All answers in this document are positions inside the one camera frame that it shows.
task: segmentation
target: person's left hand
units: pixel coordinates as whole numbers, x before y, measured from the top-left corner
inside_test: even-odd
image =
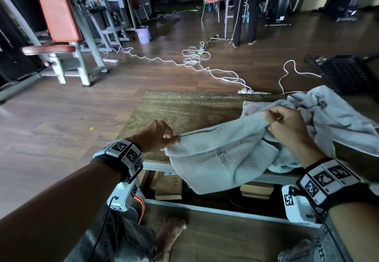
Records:
[[[174,136],[173,130],[163,120],[154,120],[135,135],[125,138],[140,145],[142,152],[156,151],[167,145],[177,145],[179,137]]]

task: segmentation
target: black pants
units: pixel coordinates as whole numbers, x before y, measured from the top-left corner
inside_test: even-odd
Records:
[[[233,42],[235,45],[240,44],[241,28],[242,28],[242,15],[243,15],[243,2],[244,0],[234,0],[234,18],[233,18]],[[249,30],[248,42],[253,42],[255,33],[257,32],[257,21],[259,13],[258,0],[248,0],[249,4]]]

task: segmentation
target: orange backrest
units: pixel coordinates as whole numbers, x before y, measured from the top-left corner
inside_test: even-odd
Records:
[[[78,24],[69,0],[39,0],[51,38],[57,42],[80,41]]]

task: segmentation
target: wooden table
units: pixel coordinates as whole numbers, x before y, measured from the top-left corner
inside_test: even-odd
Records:
[[[135,134],[154,119],[166,121],[175,134],[202,129],[239,118],[244,100],[276,101],[286,97],[285,95],[148,91],[117,138]],[[363,115],[379,121],[379,106],[371,98],[354,96],[344,99]],[[355,170],[370,182],[379,182],[379,171],[376,170],[379,165],[377,157],[337,143],[335,146],[339,159],[355,165]],[[147,153],[144,169],[174,171],[169,158],[162,151]],[[266,171],[255,181],[287,185],[293,184],[300,175],[300,169],[284,174]]]

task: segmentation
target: wooden floor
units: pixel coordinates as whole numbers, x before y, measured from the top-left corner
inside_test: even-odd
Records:
[[[217,23],[213,14],[204,16],[203,24],[201,12],[154,20],[151,43],[131,42],[125,47],[134,47],[133,53],[138,55],[181,63],[183,49],[199,47],[200,41],[223,34],[223,24]],[[335,23],[325,17],[300,14],[293,18],[293,26],[273,28],[264,28],[260,21],[258,44],[235,49],[228,42],[216,41],[208,49],[212,58],[204,66],[233,70],[254,90],[277,94],[281,92],[278,80],[284,75],[283,64],[290,59],[297,62],[298,71],[306,72],[310,71],[303,61],[307,54],[364,55],[377,51],[379,28],[373,17],[372,13],[362,13],[355,23]],[[68,78],[66,85],[52,77],[43,78],[0,106],[0,217],[87,164],[100,146],[118,135],[147,90],[236,93],[241,88],[173,63],[128,54],[109,56],[121,61],[116,67],[110,64],[111,73],[91,88],[82,88],[78,78]],[[291,72],[282,84],[286,91],[309,90],[323,81]],[[148,224],[160,221],[167,211],[157,206],[148,209],[152,209],[147,214]],[[296,239],[288,238],[300,239],[296,233],[304,231],[198,212],[191,212],[190,217],[190,228],[174,247],[177,259],[172,261],[212,261],[213,255],[218,255],[217,261],[228,260],[225,257],[233,257],[228,261],[253,257],[274,261],[279,250],[296,243]],[[193,256],[179,259],[182,254]]]

